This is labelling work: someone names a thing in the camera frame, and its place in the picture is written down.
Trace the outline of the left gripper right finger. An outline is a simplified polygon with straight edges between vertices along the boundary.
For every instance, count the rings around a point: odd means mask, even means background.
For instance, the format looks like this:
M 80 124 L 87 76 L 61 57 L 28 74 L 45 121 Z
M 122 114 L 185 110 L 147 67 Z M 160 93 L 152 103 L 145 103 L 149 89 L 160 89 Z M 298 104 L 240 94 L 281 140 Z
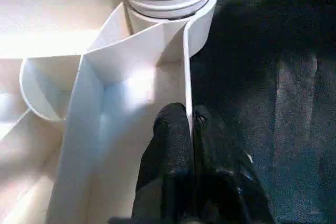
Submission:
M 196 212 L 203 223 L 274 223 L 253 163 L 220 115 L 193 112 Z

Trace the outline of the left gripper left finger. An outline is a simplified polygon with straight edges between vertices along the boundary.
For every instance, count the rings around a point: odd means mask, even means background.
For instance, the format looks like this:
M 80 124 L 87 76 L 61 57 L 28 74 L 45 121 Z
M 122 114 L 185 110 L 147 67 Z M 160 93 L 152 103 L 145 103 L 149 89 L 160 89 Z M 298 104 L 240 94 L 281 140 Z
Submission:
M 157 114 L 135 189 L 132 221 L 179 223 L 193 194 L 193 159 L 185 106 L 170 103 Z

